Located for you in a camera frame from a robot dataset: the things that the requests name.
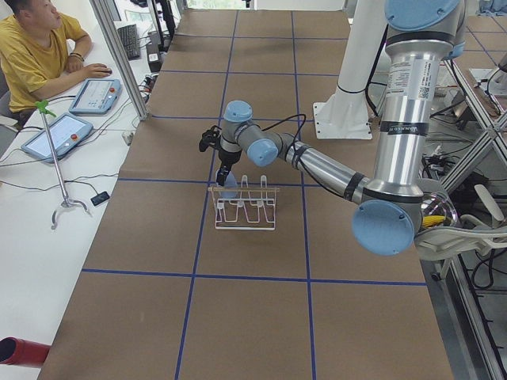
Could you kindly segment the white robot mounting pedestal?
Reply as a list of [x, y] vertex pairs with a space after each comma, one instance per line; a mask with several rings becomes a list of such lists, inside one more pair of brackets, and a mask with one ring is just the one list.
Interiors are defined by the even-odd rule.
[[382, 0], [359, 1], [335, 92], [314, 107], [318, 139], [371, 139], [367, 87], [383, 50], [387, 19]]

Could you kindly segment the red cylinder bottle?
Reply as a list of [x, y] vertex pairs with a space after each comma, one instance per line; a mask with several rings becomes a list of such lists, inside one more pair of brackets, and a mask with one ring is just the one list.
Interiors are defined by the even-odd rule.
[[47, 344], [7, 337], [1, 340], [1, 364], [41, 368], [50, 349]]

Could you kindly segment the black keyboard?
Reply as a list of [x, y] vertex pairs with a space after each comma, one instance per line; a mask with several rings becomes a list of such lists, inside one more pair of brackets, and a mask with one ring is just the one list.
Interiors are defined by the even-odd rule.
[[141, 56], [141, 52], [136, 25], [121, 26], [116, 31], [128, 59], [138, 59]]

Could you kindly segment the aluminium frame post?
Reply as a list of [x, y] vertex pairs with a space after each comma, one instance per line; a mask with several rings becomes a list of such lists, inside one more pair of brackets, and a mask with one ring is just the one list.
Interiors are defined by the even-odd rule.
[[120, 76], [123, 79], [124, 87], [127, 90], [129, 99], [134, 105], [139, 120], [143, 121], [148, 117], [147, 107], [140, 94], [128, 57], [116, 31], [112, 14], [105, 0], [90, 0], [90, 5], [98, 24], [100, 25], [112, 58], [118, 68], [118, 71], [120, 72]]

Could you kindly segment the light blue plastic cup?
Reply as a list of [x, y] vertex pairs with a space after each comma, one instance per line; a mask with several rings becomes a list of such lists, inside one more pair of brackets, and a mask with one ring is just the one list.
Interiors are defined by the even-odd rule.
[[235, 199], [238, 195], [238, 183], [232, 172], [229, 172], [224, 186], [219, 191], [220, 197], [224, 199]]

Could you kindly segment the man in yellow shirt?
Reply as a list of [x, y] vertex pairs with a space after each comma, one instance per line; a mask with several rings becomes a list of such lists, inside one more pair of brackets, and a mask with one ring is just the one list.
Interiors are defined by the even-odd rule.
[[64, 93], [88, 78], [106, 78], [102, 63], [84, 64], [92, 40], [79, 21], [50, 1], [8, 1], [1, 20], [1, 68], [10, 91], [9, 110], [23, 125], [36, 102]]

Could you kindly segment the blue teach pendant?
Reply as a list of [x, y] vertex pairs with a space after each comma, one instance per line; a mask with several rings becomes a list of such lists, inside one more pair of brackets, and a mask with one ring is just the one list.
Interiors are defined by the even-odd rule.
[[[62, 158], [89, 135], [93, 125], [70, 113], [64, 113], [49, 125], [49, 129], [56, 155]], [[34, 135], [21, 146], [21, 149], [33, 158], [53, 162], [45, 131]]]
[[75, 96], [69, 112], [74, 115], [104, 115], [121, 92], [119, 79], [86, 79]]

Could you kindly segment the black smartphone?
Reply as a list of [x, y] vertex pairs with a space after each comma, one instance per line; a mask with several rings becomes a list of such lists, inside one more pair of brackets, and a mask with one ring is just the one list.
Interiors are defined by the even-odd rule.
[[110, 198], [110, 195], [106, 191], [104, 191], [104, 192], [100, 192], [100, 193], [96, 194], [95, 196], [93, 196], [90, 199], [90, 201], [96, 207], [96, 206], [104, 203], [105, 201], [109, 200], [109, 198]]

